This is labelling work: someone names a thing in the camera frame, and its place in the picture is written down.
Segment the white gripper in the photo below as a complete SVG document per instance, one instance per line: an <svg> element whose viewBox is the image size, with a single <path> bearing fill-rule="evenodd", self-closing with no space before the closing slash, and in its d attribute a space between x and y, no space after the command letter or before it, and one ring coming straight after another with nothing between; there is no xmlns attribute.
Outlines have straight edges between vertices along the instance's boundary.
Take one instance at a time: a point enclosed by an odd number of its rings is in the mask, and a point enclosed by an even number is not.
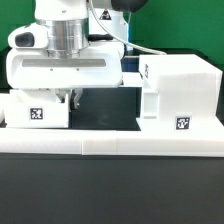
<svg viewBox="0 0 224 224"><path fill-rule="evenodd" d="M6 74L14 89L56 89L61 103L73 89L73 109L79 106L82 88L115 88L122 82L118 50L106 44L91 44L70 59L50 58L45 50L12 49L6 58Z"/></svg>

